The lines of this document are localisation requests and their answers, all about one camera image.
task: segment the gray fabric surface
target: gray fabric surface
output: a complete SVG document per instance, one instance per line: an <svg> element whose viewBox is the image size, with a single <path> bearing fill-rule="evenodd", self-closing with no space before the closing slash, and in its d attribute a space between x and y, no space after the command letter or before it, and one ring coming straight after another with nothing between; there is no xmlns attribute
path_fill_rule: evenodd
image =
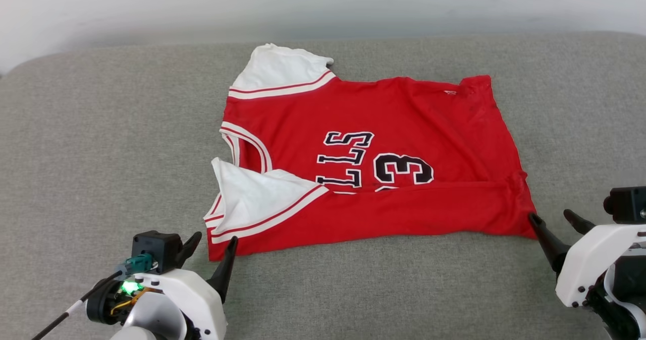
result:
<svg viewBox="0 0 646 340"><path fill-rule="evenodd" d="M490 74L540 215L609 222L613 186L646 184L646 37L615 33L290 43L346 80ZM254 45L65 53L0 82L1 338L27 338L129 255L143 230L203 230L229 158L217 133ZM208 275L205 244L187 269ZM568 309L535 241L461 233L240 257L228 338L606 338ZM76 313L50 339L118 330Z"/></svg>

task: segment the cable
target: cable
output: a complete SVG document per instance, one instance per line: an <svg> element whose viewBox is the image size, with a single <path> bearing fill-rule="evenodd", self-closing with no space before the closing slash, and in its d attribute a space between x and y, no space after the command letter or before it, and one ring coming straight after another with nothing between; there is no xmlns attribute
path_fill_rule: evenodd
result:
<svg viewBox="0 0 646 340"><path fill-rule="evenodd" d="M139 297L141 297L141 295L143 295L145 292L148 292L148 291L150 291L150 287L146 287L145 289L139 291L139 293L136 296L132 297L131 299L117 304L115 307L113 307L113 309L110 310L110 316L114 316L115 310L118 308L122 308L128 305L134 305L135 303L137 303L137 300L139 299Z"/></svg>
<svg viewBox="0 0 646 340"><path fill-rule="evenodd" d="M34 336L34 337L32 338L32 340L40 340L41 338L43 338L45 335L47 335L47 334L49 333L49 331L51 331L53 328L55 328L56 326L58 326L58 324L60 324L61 322L63 322L63 320L67 319L67 317L70 317L70 313L72 313L72 311L76 310L76 308L78 308L78 307L80 307L81 305L83 305L83 303L85 302L85 300L87 300L87 299L88 299L88 297L90 297L92 294L94 294L94 292L95 292L96 290L98 290L98 289L100 289L101 287L103 287L103 285L105 285L107 282L109 282L109 281L111 281L111 280L115 279L116 277L118 277L118 276L122 275L122 273L123 273L123 272L121 272L121 271L116 271L116 272L115 272L115 273L113 273L111 276L109 276L109 277L107 277L107 278L104 278L104 279L100 280L100 281L99 281L99 283L97 283L97 284L96 284L96 285L95 285L91 290L89 290L86 294L84 294L83 296L81 296L81 298L80 298L78 301L76 301L76 302L75 302L75 303L74 303L70 308L68 308L68 309L67 309L67 311L63 312L59 317L57 317L57 318L56 318L56 320L54 320L53 322L51 322L51 324L47 325L47 327L46 327L46 328L42 329L42 331L40 331L36 336Z"/></svg>

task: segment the green led light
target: green led light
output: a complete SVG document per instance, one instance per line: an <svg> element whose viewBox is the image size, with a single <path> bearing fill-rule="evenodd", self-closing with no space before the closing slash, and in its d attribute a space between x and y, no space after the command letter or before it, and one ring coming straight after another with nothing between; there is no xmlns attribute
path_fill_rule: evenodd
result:
<svg viewBox="0 0 646 340"><path fill-rule="evenodd" d="M123 292L126 292L130 296L132 296L132 293L135 291L141 291L143 290L143 287L139 285L137 282L131 282L129 280L123 281L122 284L122 290Z"/></svg>

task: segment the white wall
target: white wall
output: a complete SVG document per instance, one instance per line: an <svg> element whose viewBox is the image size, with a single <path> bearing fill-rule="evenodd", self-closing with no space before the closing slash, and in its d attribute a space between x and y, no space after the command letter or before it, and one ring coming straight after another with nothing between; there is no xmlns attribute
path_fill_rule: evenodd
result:
<svg viewBox="0 0 646 340"><path fill-rule="evenodd" d="M94 46L534 30L646 34L646 0L0 0L0 74Z"/></svg>

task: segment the teal connector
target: teal connector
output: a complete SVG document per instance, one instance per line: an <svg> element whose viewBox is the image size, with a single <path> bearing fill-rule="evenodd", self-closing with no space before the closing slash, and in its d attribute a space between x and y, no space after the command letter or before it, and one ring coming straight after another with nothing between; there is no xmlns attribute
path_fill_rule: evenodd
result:
<svg viewBox="0 0 646 340"><path fill-rule="evenodd" d="M116 268L117 271L122 272L122 275L116 278L116 280L126 280L126 278L136 273L148 272L152 269L153 263L154 259L152 255L148 253L143 253L137 257L126 259L125 262L119 264Z"/></svg>

